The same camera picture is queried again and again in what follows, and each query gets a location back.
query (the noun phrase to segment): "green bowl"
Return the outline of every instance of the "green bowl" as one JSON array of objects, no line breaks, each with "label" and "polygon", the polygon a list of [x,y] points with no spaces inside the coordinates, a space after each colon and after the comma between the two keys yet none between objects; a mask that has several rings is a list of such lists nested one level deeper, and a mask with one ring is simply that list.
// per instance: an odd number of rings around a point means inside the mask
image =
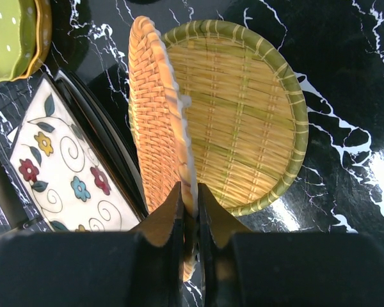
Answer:
[{"label": "green bowl", "polygon": [[0,82],[23,74],[36,48],[34,0],[0,0]]}]

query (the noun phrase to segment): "red flower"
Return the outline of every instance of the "red flower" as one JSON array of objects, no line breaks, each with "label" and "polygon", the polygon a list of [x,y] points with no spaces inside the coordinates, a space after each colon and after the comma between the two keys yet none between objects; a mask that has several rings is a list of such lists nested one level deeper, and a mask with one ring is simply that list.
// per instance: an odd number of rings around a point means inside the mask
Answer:
[{"label": "red flower", "polygon": [[37,175],[40,173],[38,168],[36,168],[30,159],[23,161],[20,159],[21,166],[19,167],[19,172],[23,175],[25,181],[37,181]]},{"label": "red flower", "polygon": [[102,189],[105,195],[109,195],[111,188],[109,187],[107,176],[98,167],[90,168],[90,171],[94,176],[95,185]]}]

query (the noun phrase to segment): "blue flower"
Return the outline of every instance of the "blue flower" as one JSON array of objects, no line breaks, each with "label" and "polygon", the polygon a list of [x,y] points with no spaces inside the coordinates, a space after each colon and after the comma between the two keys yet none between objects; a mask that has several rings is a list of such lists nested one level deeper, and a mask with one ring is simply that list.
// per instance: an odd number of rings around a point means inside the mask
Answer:
[{"label": "blue flower", "polygon": [[90,192],[86,190],[85,183],[78,179],[77,176],[74,176],[73,181],[71,181],[71,187],[76,194],[76,198],[86,201],[88,198],[91,198]]}]

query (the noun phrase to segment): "yellow flower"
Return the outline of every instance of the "yellow flower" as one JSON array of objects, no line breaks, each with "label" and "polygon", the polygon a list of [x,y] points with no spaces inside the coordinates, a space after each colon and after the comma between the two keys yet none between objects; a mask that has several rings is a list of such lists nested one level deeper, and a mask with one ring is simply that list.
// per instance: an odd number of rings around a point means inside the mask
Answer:
[{"label": "yellow flower", "polygon": [[45,152],[46,156],[50,156],[54,152],[51,146],[51,140],[44,135],[43,132],[39,132],[38,135],[34,136],[35,140],[38,143],[38,147]]},{"label": "yellow flower", "polygon": [[78,225],[78,229],[76,229],[76,232],[89,232],[89,230],[85,229],[83,225]]}]

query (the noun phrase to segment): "round bamboo tray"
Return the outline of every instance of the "round bamboo tray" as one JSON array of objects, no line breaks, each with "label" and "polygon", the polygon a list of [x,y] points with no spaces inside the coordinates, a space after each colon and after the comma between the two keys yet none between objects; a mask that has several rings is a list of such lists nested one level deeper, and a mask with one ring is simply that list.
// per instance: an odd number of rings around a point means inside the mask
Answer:
[{"label": "round bamboo tray", "polygon": [[147,17],[137,17],[129,37],[130,117],[149,212],[180,181],[189,216],[184,229],[184,280],[195,267],[198,184],[184,108],[161,34]]},{"label": "round bamboo tray", "polygon": [[162,40],[192,99],[198,181],[235,216],[267,207],[292,184],[307,148],[307,107],[292,69],[266,39],[231,22],[189,22]]}]

